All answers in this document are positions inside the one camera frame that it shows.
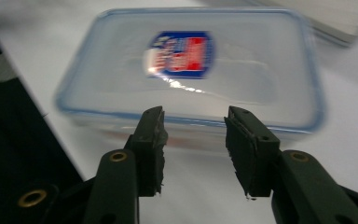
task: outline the table surface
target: table surface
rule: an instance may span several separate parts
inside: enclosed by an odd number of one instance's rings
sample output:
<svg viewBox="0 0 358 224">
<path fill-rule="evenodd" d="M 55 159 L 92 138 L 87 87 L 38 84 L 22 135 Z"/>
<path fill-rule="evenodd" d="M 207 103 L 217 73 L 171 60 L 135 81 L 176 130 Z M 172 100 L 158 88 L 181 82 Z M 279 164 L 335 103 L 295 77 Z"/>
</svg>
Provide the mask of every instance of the table surface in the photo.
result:
<svg viewBox="0 0 358 224">
<path fill-rule="evenodd" d="M 240 0 L 0 1 L 0 46 L 48 125 L 84 179 L 101 156 L 122 148 L 99 133 L 75 126 L 59 113 L 54 93 L 96 15 L 123 7 L 241 7 Z M 323 127 L 282 149 L 319 160 L 338 184 L 358 191 L 358 42 L 345 49 L 316 38 L 326 101 Z M 274 223 L 270 199 L 248 202 L 227 154 L 166 147 L 161 197 L 141 200 L 143 223 Z"/>
</svg>

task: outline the plastic container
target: plastic container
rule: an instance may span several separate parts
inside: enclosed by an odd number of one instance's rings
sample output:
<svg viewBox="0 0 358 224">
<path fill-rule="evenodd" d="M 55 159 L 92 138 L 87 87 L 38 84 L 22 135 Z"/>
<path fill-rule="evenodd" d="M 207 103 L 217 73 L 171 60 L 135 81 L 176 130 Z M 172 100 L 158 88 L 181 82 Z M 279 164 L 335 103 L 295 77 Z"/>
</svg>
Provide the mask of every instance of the plastic container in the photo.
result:
<svg viewBox="0 0 358 224">
<path fill-rule="evenodd" d="M 76 122 L 132 133 L 157 105 L 170 139 L 185 147 L 221 142 L 230 105 L 272 131 L 312 132 L 323 104 L 308 23 L 271 8 L 104 12 L 59 88 L 58 108 Z"/>
</svg>

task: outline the blue and red label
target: blue and red label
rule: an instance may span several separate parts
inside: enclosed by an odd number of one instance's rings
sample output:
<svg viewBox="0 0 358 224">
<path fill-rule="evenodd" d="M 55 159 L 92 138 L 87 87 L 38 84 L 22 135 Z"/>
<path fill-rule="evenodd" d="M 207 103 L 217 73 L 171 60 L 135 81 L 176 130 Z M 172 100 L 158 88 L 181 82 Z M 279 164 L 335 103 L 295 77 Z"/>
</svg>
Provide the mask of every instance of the blue and red label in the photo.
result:
<svg viewBox="0 0 358 224">
<path fill-rule="evenodd" d="M 213 41 L 206 32 L 162 32 L 145 54 L 149 76 L 205 78 L 213 63 Z"/>
</svg>

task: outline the translucent lid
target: translucent lid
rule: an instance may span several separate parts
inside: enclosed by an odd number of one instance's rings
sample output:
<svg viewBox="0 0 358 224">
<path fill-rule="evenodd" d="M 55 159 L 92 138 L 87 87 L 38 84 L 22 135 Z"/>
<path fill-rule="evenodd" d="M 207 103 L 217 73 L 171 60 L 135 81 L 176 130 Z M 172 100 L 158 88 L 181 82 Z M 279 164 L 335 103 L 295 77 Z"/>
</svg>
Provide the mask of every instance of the translucent lid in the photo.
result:
<svg viewBox="0 0 358 224">
<path fill-rule="evenodd" d="M 68 70 L 57 104 L 92 117 L 225 126 L 230 105 L 271 129 L 309 132 L 321 98 L 308 24 L 286 9 L 153 8 L 104 12 Z"/>
</svg>

